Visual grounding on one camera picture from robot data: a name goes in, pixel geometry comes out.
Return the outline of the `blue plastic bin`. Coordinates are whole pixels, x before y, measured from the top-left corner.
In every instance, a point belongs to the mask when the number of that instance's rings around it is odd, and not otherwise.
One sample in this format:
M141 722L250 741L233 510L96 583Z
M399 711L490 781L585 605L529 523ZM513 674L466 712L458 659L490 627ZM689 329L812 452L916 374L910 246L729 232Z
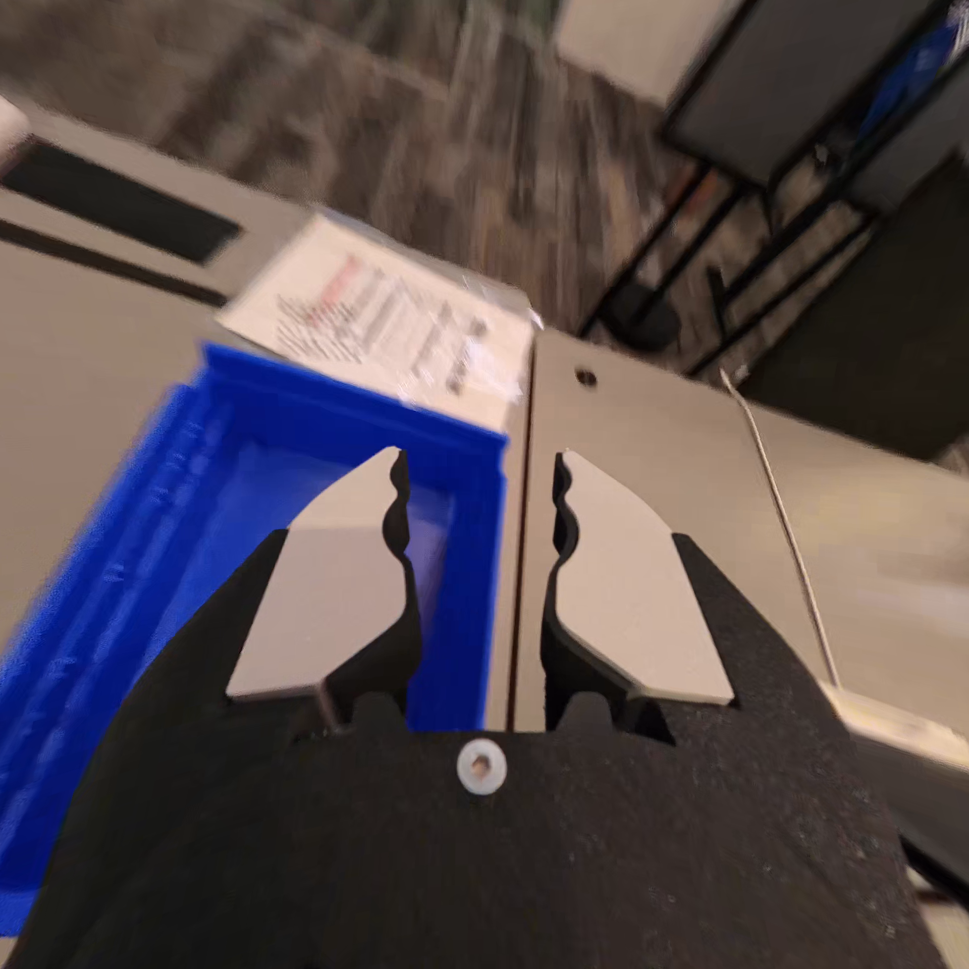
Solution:
M1 926L21 931L83 770L140 673L243 560L371 455L407 454L407 552L443 562L409 725L486 721L508 437L218 344L169 390L2 661Z

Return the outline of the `printed sheet in plastic sleeve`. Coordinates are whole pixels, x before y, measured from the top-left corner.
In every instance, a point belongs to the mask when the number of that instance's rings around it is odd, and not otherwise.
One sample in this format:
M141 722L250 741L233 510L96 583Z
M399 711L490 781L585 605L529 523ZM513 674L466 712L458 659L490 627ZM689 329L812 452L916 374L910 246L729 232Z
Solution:
M543 326L521 292L325 209L216 320L333 380L497 433Z

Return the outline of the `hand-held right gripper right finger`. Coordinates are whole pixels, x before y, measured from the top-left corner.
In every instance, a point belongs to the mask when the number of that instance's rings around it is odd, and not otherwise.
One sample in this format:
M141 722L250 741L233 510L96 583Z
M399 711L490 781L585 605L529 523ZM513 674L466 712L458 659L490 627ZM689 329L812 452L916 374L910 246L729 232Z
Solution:
M735 692L687 573L680 536L578 452L554 460L540 659L545 724L600 696L627 733L668 733L661 702L727 708Z

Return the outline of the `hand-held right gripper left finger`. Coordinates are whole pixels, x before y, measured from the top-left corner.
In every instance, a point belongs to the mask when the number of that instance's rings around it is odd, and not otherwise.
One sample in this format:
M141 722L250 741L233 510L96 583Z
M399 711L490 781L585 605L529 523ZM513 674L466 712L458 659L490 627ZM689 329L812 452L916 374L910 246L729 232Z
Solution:
M324 488L285 530L226 696L308 698L340 730L384 696L406 718L422 658L408 557L407 454L390 446Z

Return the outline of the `black metal shelf rack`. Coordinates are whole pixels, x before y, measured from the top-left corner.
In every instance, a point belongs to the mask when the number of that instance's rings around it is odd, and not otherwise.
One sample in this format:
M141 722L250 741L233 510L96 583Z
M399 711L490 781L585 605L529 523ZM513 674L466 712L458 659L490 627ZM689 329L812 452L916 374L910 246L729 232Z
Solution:
M635 352L681 331L674 284L737 207L768 235L726 281L707 268L719 338L696 376L898 209L967 138L967 2L740 2L665 108L663 147L694 168L578 329ZM835 205L857 221L741 324L733 305Z

